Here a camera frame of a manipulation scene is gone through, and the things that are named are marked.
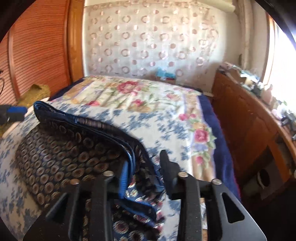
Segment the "blue leaf pattern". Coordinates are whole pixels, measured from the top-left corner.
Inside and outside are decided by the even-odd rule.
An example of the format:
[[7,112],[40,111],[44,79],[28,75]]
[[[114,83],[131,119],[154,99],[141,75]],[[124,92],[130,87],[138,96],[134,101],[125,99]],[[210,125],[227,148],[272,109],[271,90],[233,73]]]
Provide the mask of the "blue leaf pattern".
[[[113,110],[88,105],[51,102],[67,113],[104,121],[136,137],[147,149],[151,158],[165,149],[170,160],[177,162],[184,171],[191,171],[190,140],[186,122],[174,119],[172,111],[138,113]],[[40,210],[28,193],[15,162],[15,151],[22,139],[38,124],[34,113],[5,138],[0,139],[0,216],[11,233],[22,240]],[[163,214],[166,221],[161,241],[175,241],[178,233],[180,201],[165,199]]]

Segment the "window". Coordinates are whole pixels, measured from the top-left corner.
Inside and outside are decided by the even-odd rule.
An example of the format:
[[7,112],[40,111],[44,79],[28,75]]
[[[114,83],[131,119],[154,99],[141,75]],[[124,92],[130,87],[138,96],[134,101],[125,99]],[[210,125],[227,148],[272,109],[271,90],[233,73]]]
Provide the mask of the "window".
[[296,113],[296,50],[275,22],[274,26],[274,55],[268,84],[273,85],[272,95],[286,101]]

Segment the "mattress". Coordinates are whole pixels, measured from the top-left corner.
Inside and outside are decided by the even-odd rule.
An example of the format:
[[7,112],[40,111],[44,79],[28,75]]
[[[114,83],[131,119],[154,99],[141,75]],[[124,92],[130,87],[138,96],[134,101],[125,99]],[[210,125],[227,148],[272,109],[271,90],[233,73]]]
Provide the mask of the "mattress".
[[[196,90],[149,80],[91,76],[61,90],[49,103],[124,130],[142,142],[154,161],[166,149],[182,170],[201,180],[219,178],[239,198],[219,121],[208,99]],[[31,113],[0,140],[0,216],[18,240],[41,212],[15,162],[16,148],[37,124]],[[179,211],[180,202],[166,198],[163,240],[177,236]]]

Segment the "floral bedspread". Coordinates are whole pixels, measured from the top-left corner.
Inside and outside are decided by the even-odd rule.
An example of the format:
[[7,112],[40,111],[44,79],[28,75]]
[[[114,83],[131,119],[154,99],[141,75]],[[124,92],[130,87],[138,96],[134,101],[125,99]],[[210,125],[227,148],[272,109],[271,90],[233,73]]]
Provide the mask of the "floral bedspread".
[[[171,161],[198,179],[215,177],[211,128],[204,122],[198,91],[147,80],[87,77],[50,104],[70,114],[101,120],[139,139],[159,161],[166,149]],[[0,216],[22,240],[40,210],[20,177],[15,151],[38,124],[29,114],[5,139],[0,139]],[[165,199],[162,241],[175,240],[180,202]]]

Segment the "black patterned cloth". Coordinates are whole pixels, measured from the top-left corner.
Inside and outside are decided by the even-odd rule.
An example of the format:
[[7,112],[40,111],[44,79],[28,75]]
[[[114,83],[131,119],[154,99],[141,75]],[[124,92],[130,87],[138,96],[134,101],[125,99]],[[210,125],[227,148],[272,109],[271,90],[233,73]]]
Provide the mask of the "black patterned cloth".
[[[29,192],[46,208],[71,179],[91,181],[104,171],[120,176],[120,199],[112,205],[115,240],[157,240],[164,218],[165,191],[159,166],[143,145],[106,123],[66,114],[44,102],[34,104],[40,123],[23,139],[16,152]],[[142,210],[134,210],[133,203]],[[91,199],[86,200],[81,237],[88,240]]]

